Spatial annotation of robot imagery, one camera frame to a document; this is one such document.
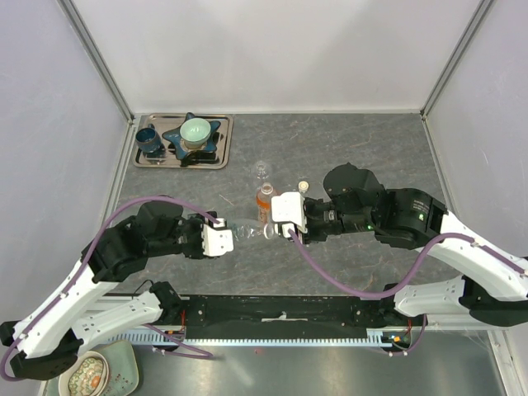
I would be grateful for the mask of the clear green-label water bottle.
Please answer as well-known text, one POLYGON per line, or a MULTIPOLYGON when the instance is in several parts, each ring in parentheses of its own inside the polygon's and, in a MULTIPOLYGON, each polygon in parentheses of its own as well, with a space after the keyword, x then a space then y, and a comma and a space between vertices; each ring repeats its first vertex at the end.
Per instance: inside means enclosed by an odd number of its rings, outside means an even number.
POLYGON ((236 243, 249 243, 265 238, 265 225, 253 219, 236 219, 228 222, 236 243))

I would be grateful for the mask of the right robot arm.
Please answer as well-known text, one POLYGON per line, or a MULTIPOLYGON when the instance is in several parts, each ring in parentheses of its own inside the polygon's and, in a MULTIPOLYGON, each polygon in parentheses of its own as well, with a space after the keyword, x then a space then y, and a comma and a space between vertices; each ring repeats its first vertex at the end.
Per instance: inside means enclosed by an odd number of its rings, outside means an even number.
POLYGON ((433 196, 387 189, 350 163, 323 180, 328 200, 285 192, 271 200, 276 232, 293 241, 309 265, 351 295, 354 323, 373 328, 424 323, 433 315, 468 315, 496 327, 527 321, 527 260, 496 247, 433 196), (326 273, 306 245, 330 236, 372 233, 392 248, 418 253, 407 275, 381 292, 353 290, 326 273))

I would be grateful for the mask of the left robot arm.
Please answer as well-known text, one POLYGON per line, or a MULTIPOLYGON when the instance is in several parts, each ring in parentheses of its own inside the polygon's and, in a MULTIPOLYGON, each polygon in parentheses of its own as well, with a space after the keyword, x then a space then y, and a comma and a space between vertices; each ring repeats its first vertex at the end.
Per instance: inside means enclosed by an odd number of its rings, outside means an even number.
POLYGON ((20 321, 1 325, 1 376, 9 382, 50 380, 61 375, 92 346, 129 328, 172 324, 182 300, 169 282, 156 282, 114 310, 84 318, 100 297, 150 258, 182 254, 212 257, 208 233, 226 225, 207 212, 169 196, 145 196, 123 204, 103 223, 61 285, 20 321))

